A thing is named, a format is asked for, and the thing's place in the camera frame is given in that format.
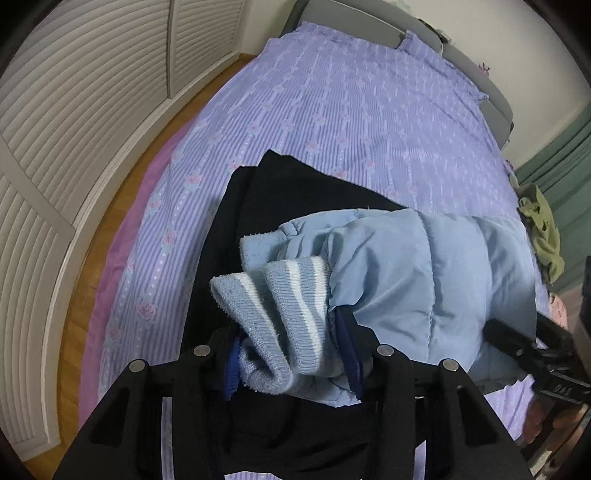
bed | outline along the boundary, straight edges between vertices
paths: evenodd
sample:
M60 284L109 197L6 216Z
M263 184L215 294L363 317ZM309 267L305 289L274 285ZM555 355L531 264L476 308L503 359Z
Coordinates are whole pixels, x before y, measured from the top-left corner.
M511 129L502 93L432 27L383 0L298 0L282 37L151 167L98 288L80 420L129 361L176 359L200 250L240 165L272 149L415 209L516 217L500 151ZM537 280L537 306L548 314ZM514 439L531 396L531 379L487 396ZM165 478L170 412L166 403Z

green cloth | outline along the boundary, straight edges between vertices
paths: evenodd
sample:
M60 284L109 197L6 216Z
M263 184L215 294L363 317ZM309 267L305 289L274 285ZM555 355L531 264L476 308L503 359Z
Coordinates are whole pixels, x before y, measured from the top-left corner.
M591 255L591 103L550 145L517 170L535 183L552 207L560 230L564 274L552 285L564 293L583 281Z
M554 216L541 190L530 183L515 188L519 197L519 212L530 227L531 243L541 265L546 283L554 283L564 272L564 259L560 256L560 234Z

green curtain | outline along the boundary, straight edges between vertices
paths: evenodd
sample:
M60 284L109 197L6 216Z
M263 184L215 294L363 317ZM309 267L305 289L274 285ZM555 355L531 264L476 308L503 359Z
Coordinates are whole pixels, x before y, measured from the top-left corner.
M520 184L535 183L552 208L565 262L552 290L562 293L582 282L591 255L591 103L516 174Z

metal screw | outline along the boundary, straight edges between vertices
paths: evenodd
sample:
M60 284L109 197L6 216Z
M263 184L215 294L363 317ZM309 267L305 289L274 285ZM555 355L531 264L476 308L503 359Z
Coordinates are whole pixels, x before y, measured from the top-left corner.
M393 356L394 354L394 348L389 345L380 345L376 350L382 356Z
M136 374L137 372L141 372L146 366L146 363L143 360L134 360L129 364L129 369Z
M460 368L460 364L457 363L453 358L446 358L443 361L443 368L445 368L445 370L449 370L450 372L455 372L458 368Z
M212 352L209 345L199 345L193 349L193 355L195 356L208 356Z

white wall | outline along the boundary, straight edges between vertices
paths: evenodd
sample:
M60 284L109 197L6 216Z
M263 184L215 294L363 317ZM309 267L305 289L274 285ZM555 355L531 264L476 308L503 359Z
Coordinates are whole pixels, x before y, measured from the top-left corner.
M513 108L503 150L518 167L544 148L591 100L591 89L552 28L523 0L389 0L444 30L490 77ZM258 54L277 36L295 0L252 0L242 51Z
M251 0L242 37L243 53L258 55L269 38L278 37L296 0Z

